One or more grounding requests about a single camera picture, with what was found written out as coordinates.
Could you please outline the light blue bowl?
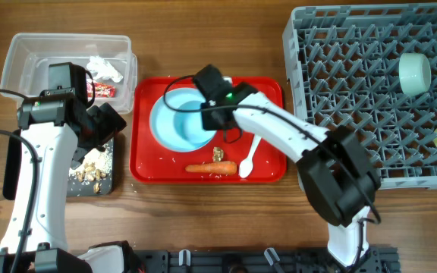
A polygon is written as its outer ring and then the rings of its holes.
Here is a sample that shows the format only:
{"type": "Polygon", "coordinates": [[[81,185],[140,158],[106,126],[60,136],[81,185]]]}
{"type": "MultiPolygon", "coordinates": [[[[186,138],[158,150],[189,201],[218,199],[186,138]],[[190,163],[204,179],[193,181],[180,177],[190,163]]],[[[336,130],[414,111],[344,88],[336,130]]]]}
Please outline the light blue bowl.
{"type": "Polygon", "coordinates": [[[173,125],[178,135],[174,145],[179,152],[191,152],[205,146],[216,134],[215,130],[204,130],[200,112],[182,112],[197,110],[200,101],[185,102],[174,114],[173,125]]]}

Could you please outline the brown food scrap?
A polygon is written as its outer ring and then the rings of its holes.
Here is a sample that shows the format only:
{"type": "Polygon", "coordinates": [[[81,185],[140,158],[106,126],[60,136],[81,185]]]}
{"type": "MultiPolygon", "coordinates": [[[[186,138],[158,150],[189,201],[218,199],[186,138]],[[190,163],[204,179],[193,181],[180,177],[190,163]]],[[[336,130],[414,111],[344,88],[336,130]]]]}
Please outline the brown food scrap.
{"type": "Polygon", "coordinates": [[[221,162],[224,157],[225,157],[225,153],[224,153],[224,151],[220,147],[214,147],[213,148],[212,160],[214,162],[221,162]]]}

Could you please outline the red foil wrapper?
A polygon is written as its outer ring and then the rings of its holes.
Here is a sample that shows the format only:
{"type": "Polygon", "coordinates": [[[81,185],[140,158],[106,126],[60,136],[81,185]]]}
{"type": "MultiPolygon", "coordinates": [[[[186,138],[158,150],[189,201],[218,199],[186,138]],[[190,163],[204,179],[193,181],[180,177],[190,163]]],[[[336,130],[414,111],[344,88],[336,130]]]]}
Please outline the red foil wrapper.
{"type": "Polygon", "coordinates": [[[87,82],[87,96],[93,97],[93,90],[96,98],[113,98],[116,94],[116,87],[105,83],[99,83],[96,81],[87,82]]]}

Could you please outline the light blue plate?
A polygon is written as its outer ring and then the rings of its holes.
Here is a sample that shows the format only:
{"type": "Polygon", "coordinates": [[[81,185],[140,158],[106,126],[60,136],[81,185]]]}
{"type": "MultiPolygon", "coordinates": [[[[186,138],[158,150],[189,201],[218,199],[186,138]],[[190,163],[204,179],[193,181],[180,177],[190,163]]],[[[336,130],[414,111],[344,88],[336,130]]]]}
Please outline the light blue plate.
{"type": "MultiPolygon", "coordinates": [[[[200,101],[205,102],[202,94],[194,88],[183,87],[168,91],[166,94],[166,102],[172,108],[179,108],[185,102],[200,101]]],[[[174,140],[177,138],[176,131],[173,125],[174,114],[176,111],[171,110],[164,103],[163,97],[160,97],[152,107],[150,113],[149,125],[154,139],[168,150],[177,151],[174,145],[174,140]]]]}

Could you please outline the rice and food waste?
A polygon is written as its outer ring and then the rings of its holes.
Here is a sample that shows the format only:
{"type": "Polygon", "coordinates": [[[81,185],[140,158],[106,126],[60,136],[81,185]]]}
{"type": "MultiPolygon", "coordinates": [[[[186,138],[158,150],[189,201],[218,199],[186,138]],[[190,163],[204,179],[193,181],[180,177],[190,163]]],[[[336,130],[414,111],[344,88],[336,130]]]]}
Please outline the rice and food waste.
{"type": "Polygon", "coordinates": [[[82,165],[70,169],[67,196],[99,196],[110,194],[113,187],[114,140],[102,150],[93,149],[84,157],[82,165]]]}

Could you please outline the orange carrot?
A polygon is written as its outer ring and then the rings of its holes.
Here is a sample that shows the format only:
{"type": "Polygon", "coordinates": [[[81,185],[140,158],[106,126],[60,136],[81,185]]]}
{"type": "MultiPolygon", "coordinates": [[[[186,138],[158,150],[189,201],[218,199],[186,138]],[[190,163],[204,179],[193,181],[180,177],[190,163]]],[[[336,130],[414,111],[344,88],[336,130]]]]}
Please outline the orange carrot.
{"type": "Polygon", "coordinates": [[[237,164],[235,162],[211,162],[200,165],[188,165],[185,167],[186,172],[190,173],[210,173],[233,175],[237,172],[237,164]]]}

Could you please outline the white plastic spoon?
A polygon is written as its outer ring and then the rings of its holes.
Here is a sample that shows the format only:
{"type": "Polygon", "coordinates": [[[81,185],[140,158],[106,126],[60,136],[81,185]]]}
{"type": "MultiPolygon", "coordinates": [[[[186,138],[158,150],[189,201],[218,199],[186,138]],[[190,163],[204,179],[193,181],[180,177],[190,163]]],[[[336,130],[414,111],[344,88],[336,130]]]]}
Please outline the white plastic spoon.
{"type": "Polygon", "coordinates": [[[247,157],[239,164],[239,177],[240,178],[247,178],[250,173],[253,170],[253,157],[255,155],[255,152],[257,150],[257,147],[261,141],[261,137],[258,135],[255,135],[253,137],[253,141],[250,146],[250,151],[248,152],[247,157]]]}

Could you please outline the mint green bowl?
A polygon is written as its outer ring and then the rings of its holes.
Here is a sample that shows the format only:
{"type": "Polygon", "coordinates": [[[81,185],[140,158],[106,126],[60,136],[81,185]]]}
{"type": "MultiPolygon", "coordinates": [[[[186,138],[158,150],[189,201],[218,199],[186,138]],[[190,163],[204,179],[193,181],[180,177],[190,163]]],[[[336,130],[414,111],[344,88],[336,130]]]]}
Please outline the mint green bowl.
{"type": "Polygon", "coordinates": [[[429,90],[431,67],[428,58],[420,53],[404,53],[399,60],[401,91],[406,96],[417,96],[429,90]]]}

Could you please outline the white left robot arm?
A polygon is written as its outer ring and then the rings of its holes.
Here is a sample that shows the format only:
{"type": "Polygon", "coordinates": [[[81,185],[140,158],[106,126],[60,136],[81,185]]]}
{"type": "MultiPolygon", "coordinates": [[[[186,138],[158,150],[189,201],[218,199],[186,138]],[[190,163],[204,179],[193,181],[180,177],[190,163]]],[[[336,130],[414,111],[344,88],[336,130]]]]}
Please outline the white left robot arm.
{"type": "Polygon", "coordinates": [[[14,200],[0,243],[0,272],[129,272],[126,242],[104,243],[80,256],[68,252],[64,227],[68,173],[85,155],[126,127],[110,106],[87,93],[90,72],[70,62],[49,67],[49,87],[23,97],[19,130],[7,132],[6,199],[14,200]]]}

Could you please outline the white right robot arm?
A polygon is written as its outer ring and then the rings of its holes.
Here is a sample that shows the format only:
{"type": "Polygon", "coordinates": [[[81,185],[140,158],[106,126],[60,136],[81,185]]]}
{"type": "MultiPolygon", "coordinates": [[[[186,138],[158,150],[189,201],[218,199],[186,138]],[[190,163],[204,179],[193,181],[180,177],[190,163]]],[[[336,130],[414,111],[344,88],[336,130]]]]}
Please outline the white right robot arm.
{"type": "Polygon", "coordinates": [[[262,137],[297,166],[310,205],[328,224],[327,250],[342,267],[360,263],[369,248],[365,224],[381,218],[374,207],[379,176],[355,132],[303,121],[271,102],[248,83],[233,85],[207,65],[191,77],[204,96],[206,130],[234,127],[262,137]]]}

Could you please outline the grey dishwasher rack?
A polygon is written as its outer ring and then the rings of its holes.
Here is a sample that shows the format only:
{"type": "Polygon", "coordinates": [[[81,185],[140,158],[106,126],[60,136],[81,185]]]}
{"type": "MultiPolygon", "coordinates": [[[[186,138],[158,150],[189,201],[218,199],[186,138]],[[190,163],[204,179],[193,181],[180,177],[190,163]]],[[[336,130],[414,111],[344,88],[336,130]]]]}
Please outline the grey dishwasher rack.
{"type": "Polygon", "coordinates": [[[437,3],[298,7],[282,40],[297,117],[354,130],[383,188],[437,189],[437,3]],[[404,53],[428,58],[427,92],[401,91],[404,53]]]}

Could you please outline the red plastic tray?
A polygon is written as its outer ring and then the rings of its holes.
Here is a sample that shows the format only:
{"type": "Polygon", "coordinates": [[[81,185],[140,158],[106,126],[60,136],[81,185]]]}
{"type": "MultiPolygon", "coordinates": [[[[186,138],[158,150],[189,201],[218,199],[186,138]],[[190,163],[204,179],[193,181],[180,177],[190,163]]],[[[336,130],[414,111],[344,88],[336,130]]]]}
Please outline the red plastic tray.
{"type": "Polygon", "coordinates": [[[129,169],[135,179],[148,184],[197,183],[271,183],[286,170],[286,157],[265,140],[253,154],[253,169],[242,178],[231,173],[249,154],[253,134],[233,129],[219,131],[195,151],[179,152],[164,147],[152,132],[151,114],[171,77],[153,77],[142,81],[135,90],[134,116],[130,137],[129,169]]]}

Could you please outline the black tray bin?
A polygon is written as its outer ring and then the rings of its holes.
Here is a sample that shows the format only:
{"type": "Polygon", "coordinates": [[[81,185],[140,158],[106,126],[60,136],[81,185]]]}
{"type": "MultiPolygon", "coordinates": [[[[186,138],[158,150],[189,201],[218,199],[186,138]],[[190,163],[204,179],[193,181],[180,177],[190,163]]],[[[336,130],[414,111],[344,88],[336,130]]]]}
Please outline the black tray bin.
{"type": "Polygon", "coordinates": [[[17,183],[20,173],[20,160],[22,155],[21,149],[22,149],[22,144],[18,140],[10,137],[8,142],[8,154],[7,154],[7,161],[5,166],[3,190],[2,190],[3,197],[9,200],[14,200],[16,196],[17,183]]]}

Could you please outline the crumpled white tissue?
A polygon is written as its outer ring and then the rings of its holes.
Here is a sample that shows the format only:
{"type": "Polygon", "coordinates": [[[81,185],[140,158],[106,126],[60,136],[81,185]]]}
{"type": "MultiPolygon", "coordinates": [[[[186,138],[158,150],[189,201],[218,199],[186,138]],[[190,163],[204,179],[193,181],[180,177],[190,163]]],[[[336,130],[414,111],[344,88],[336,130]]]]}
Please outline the crumpled white tissue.
{"type": "Polygon", "coordinates": [[[109,61],[99,56],[90,56],[86,69],[93,75],[95,80],[111,80],[114,83],[119,83],[124,78],[109,61]]]}

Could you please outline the clear plastic bin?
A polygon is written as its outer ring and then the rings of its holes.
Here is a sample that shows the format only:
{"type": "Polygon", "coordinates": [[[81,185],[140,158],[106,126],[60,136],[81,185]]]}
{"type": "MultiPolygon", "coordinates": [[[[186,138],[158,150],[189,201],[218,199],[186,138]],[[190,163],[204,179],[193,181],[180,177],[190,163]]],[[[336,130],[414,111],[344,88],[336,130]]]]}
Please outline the clear plastic bin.
{"type": "Polygon", "coordinates": [[[123,80],[95,80],[116,87],[113,98],[96,98],[95,104],[110,104],[120,114],[133,110],[134,89],[138,79],[136,55],[131,40],[122,35],[76,33],[18,33],[11,41],[2,71],[0,87],[25,96],[38,96],[49,88],[49,66],[71,62],[86,69],[90,56],[109,61],[123,80]]]}

